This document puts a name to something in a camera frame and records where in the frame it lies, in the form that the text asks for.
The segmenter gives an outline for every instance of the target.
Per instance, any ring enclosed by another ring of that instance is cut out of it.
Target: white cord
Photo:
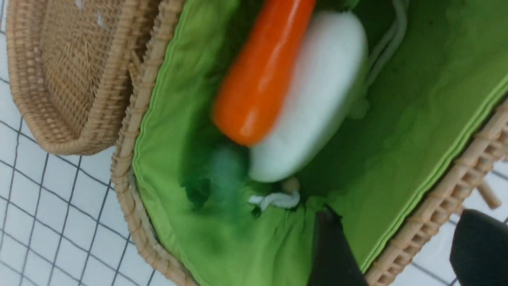
[[[377,76],[379,76],[381,70],[393,57],[406,35],[409,0],[392,0],[392,3],[395,9],[396,19],[379,43],[372,49],[369,61],[371,69],[367,78],[368,87],[374,83]]]
[[[249,198],[249,204],[259,206],[264,212],[268,206],[282,209],[292,209],[300,202],[300,185],[296,178],[288,179],[282,186],[285,192],[272,193],[268,196],[253,195]]]

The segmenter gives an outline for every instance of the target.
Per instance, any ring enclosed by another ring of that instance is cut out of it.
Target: orange carrot
[[[258,143],[288,93],[316,0],[265,0],[249,39],[224,79],[213,121],[234,142]]]

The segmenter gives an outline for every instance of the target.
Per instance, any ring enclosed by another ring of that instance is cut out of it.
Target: green cloth
[[[261,2],[186,1],[136,142],[133,169],[158,238],[201,286],[306,285],[323,203],[344,217],[366,271],[508,90],[508,1],[412,1],[406,39],[370,88],[367,117],[345,121],[299,174],[305,205],[255,219],[245,203],[238,236],[221,214],[193,210],[180,177],[198,160],[188,146],[218,136],[209,106]],[[332,2],[340,8],[320,7]],[[355,12],[371,46],[393,20],[389,0],[363,0]],[[266,188],[240,191],[246,202]]]

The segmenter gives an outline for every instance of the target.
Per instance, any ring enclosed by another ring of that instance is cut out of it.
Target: white toy radish
[[[368,64],[367,37],[360,20],[349,12],[317,13],[282,112],[270,133],[250,149],[249,176],[276,182],[307,164],[353,104],[365,100]]]

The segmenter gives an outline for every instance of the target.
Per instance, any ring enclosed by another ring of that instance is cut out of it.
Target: woven rattan
[[[43,149],[88,155],[115,143],[132,93],[128,66],[146,48],[159,2],[9,2],[12,96]]]
[[[172,38],[182,7],[183,0],[163,0],[161,3],[160,14],[138,75],[140,84],[134,88],[116,144],[112,180],[131,231],[131,238],[141,256],[179,286],[197,286],[189,271],[155,238],[131,171],[134,145],[141,121],[148,109],[157,73],[164,61],[166,46]],[[492,115],[488,124],[450,166],[447,174],[421,201],[413,215],[405,221],[377,257],[366,273],[369,284],[389,285],[397,274],[411,263],[424,244],[437,234],[451,214],[461,210],[464,199],[483,183],[483,178],[492,169],[492,164],[506,155],[507,148],[508,101]]]

